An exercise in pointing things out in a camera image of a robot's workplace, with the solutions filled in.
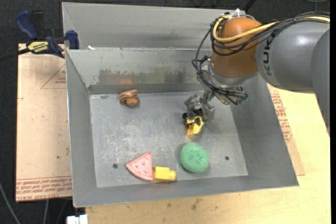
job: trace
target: wooden table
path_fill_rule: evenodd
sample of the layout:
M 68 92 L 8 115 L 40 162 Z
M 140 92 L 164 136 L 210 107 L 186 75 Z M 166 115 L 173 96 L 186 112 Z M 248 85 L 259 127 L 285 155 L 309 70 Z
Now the wooden table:
M 330 137 L 316 98 L 279 92 L 306 172 L 299 187 L 87 207 L 89 223 L 331 223 Z

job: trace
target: cardboard sheet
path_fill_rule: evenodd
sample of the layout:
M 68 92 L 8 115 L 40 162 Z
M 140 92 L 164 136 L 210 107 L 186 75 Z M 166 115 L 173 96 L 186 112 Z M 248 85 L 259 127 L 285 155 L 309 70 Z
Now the cardboard sheet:
M 278 89 L 269 87 L 298 176 L 303 165 Z M 72 195 L 65 60 L 18 57 L 16 201 Z

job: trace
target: blue clamp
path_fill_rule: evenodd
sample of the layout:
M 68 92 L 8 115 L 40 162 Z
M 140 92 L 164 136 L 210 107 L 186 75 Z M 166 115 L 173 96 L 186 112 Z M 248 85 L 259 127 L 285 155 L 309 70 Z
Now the blue clamp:
M 42 21 L 42 12 L 39 12 L 39 23 Z M 78 35 L 75 31 L 70 30 L 66 32 L 66 35 L 57 38 L 53 40 L 51 36 L 47 36 L 45 38 L 45 41 L 48 42 L 48 45 L 43 44 L 43 40 L 37 40 L 39 35 L 36 29 L 34 28 L 34 25 L 32 24 L 30 20 L 30 11 L 25 10 L 21 12 L 18 16 L 15 18 L 16 24 L 20 28 L 20 30 L 24 33 L 26 33 L 29 36 L 29 42 L 26 44 L 26 47 L 28 50 L 30 50 L 34 54 L 51 54 L 55 56 L 59 56 L 63 58 L 62 52 L 64 51 L 61 47 L 58 46 L 59 41 L 68 40 L 70 43 L 69 48 L 70 49 L 79 49 L 79 40 Z

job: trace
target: yellow cable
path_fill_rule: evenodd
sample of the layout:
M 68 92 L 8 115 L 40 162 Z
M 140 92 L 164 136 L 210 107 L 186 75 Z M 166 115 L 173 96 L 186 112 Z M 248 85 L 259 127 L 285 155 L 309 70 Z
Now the yellow cable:
M 233 36 L 233 37 L 228 37 L 228 38 L 220 38 L 217 36 L 217 27 L 218 25 L 224 20 L 224 19 L 227 19 L 228 17 L 227 16 L 223 16 L 221 18 L 219 18 L 217 20 L 217 22 L 215 23 L 214 25 L 214 28 L 213 28 L 213 37 L 214 39 L 219 42 L 219 43 L 228 43 L 228 42 L 232 42 L 236 39 L 239 39 L 239 38 L 242 38 L 242 37 L 245 37 L 247 35 L 251 35 L 251 34 L 256 34 L 257 32 L 259 31 L 263 31 L 263 30 L 266 30 L 267 28 L 271 27 L 272 25 L 276 24 L 277 22 L 273 22 L 273 23 L 269 23 L 269 24 L 266 24 L 266 25 L 262 25 L 262 26 L 258 26 L 254 29 L 251 29 L 249 31 L 246 31 L 244 33 L 241 33 L 239 35 L 236 35 L 236 36 Z M 317 19 L 317 20 L 322 20 L 324 22 L 330 22 L 330 19 L 329 18 L 325 18 L 325 17 L 320 17 L 320 16 L 307 16 L 307 17 L 303 17 L 301 19 Z
M 301 19 L 317 19 L 317 20 L 322 20 L 322 21 L 325 21 L 327 23 L 330 23 L 330 18 L 320 17 L 320 16 L 309 16 L 309 17 L 303 17 Z

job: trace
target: green sponge ball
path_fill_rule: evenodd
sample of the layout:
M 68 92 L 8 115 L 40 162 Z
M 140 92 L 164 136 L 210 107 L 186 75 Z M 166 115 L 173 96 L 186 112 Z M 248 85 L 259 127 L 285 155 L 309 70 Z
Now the green sponge ball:
M 209 166 L 209 155 L 200 145 L 188 143 L 181 150 L 180 161 L 187 171 L 201 173 Z

